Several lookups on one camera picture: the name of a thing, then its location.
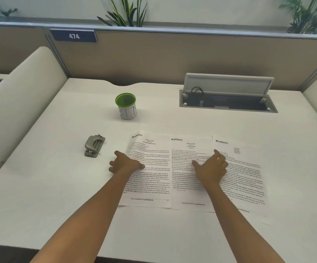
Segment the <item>number sign 474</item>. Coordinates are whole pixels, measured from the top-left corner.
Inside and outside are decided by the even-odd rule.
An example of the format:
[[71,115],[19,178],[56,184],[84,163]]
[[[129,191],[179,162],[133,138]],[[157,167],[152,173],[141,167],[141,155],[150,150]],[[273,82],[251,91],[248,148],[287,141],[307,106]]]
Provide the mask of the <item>number sign 474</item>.
[[79,39],[79,35],[78,35],[78,34],[71,34],[71,33],[70,33],[70,38],[71,38],[71,39]]

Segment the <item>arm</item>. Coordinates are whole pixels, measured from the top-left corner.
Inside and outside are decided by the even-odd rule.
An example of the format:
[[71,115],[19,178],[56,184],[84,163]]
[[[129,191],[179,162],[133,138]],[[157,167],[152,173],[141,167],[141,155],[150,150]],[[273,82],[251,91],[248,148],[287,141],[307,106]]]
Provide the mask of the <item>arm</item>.
[[145,165],[115,151],[114,176],[84,203],[36,254],[31,263],[93,263],[131,174]]
[[204,164],[196,161],[196,176],[211,198],[219,223],[238,263],[284,263],[277,252],[260,236],[220,188],[228,163],[217,150]]

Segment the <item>hand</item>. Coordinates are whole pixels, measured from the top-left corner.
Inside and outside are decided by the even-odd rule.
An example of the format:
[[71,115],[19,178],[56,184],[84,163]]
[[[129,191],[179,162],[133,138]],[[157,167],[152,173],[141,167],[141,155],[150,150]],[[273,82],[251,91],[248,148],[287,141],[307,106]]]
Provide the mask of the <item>hand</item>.
[[197,178],[206,186],[210,183],[219,184],[226,174],[225,168],[228,163],[225,161],[225,157],[215,149],[213,156],[204,164],[200,165],[197,161],[192,161],[192,165],[194,165]]
[[131,159],[127,157],[126,154],[119,152],[118,150],[115,151],[115,155],[117,158],[114,161],[110,161],[110,165],[112,167],[109,168],[109,171],[115,174],[121,168],[126,168],[130,174],[132,174],[137,169],[144,169],[145,165],[136,161],[135,159]]

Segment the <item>metal hole punch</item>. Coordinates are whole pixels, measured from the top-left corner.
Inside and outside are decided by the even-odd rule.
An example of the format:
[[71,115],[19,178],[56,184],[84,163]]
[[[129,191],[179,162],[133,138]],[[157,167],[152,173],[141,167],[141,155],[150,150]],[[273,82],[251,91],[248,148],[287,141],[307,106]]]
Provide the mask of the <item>metal hole punch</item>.
[[85,144],[86,152],[84,152],[84,155],[96,158],[104,141],[105,138],[101,135],[90,136]]

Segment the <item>forearm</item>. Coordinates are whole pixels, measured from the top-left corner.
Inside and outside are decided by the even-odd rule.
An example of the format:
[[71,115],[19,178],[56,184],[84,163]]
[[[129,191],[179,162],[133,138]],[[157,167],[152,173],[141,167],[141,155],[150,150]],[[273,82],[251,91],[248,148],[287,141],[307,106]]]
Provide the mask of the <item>forearm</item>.
[[277,252],[249,224],[218,184],[209,184],[205,188],[238,263],[284,263]]
[[33,263],[94,262],[132,171],[121,168],[56,231]]

